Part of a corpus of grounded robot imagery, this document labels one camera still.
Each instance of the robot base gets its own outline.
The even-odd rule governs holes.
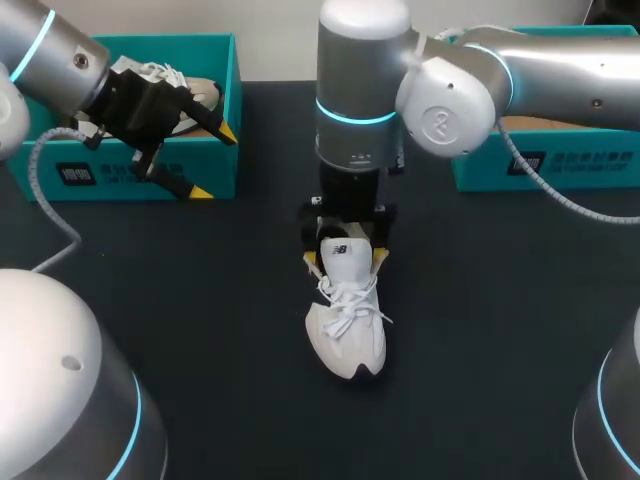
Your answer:
[[[584,480],[640,478],[640,314],[578,405],[573,451]]]
[[[0,480],[164,477],[153,401],[67,287],[0,270],[0,359]]]

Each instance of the white wall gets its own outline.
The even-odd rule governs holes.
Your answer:
[[[233,32],[238,38],[244,80],[315,78],[315,37],[322,0],[44,1],[91,34]],[[414,26],[431,34],[446,27],[488,23],[504,26],[581,23],[590,4],[590,0],[407,2]]]

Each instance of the gray cable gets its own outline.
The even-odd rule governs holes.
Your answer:
[[[547,194],[551,196],[554,200],[559,202],[563,207],[568,208],[569,210],[578,213],[580,215],[584,215],[587,218],[592,220],[597,220],[598,222],[604,223],[612,223],[614,225],[638,225],[640,224],[640,217],[615,217],[612,215],[604,215],[602,213],[594,212],[593,210],[589,210],[588,208],[582,207],[577,203],[569,200],[567,197],[562,195],[556,189],[554,189],[551,185],[549,185],[540,175],[538,175],[533,168],[527,163],[527,161],[522,157],[520,151],[516,148],[513,140],[507,133],[504,128],[504,124],[502,120],[498,121],[498,129],[500,130],[500,134],[504,140],[504,143],[507,145],[507,148],[511,151],[513,158],[518,162],[518,165],[529,175],[534,182],[536,182],[542,190],[544,190]]]
[[[38,180],[38,161],[40,160],[42,149],[49,140],[53,140],[58,137],[65,137],[67,139],[71,138],[78,140],[79,142],[84,142],[87,139],[84,134],[71,128],[52,128],[38,138],[31,150],[31,155],[29,155],[29,186],[31,187],[31,191],[45,215],[49,217],[51,221],[55,223],[71,240],[71,245],[56,253],[48,260],[45,260],[32,270],[33,272],[38,273],[58,263],[82,244],[82,237],[80,237],[80,234],[56,213],[51,204],[44,197],[44,193],[42,193],[42,188],[40,187],[40,181]]]

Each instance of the black table surface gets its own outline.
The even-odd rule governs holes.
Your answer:
[[[407,142],[379,283],[395,324],[381,381],[319,366],[304,328],[315,282],[296,210],[319,193],[314,84],[245,85],[232,201],[62,204],[75,290],[162,411],[169,479],[570,479],[581,392],[640,305],[640,227],[580,218],[542,193],[460,194]],[[634,190],[572,195],[640,214]],[[8,171],[0,264],[65,244]]]

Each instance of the white sneaker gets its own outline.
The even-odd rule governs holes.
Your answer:
[[[375,376],[387,354],[382,320],[391,322],[379,309],[376,291],[378,270],[388,252],[374,262],[368,239],[326,238],[319,254],[326,275],[307,255],[304,257],[328,303],[313,303],[307,314],[311,345],[339,377]]]
[[[116,73],[131,70],[152,83],[165,80],[173,87],[187,87],[193,94],[193,99],[209,110],[213,110],[220,101],[220,91],[213,80],[185,77],[182,72],[179,72],[168,64],[140,63],[123,55],[113,64],[111,70]],[[92,137],[98,131],[98,127],[89,122],[88,117],[84,113],[78,113],[76,118],[78,119],[78,130],[88,137]],[[173,129],[172,134],[180,135],[194,129],[196,126],[197,122],[182,112],[180,115],[180,123]]]

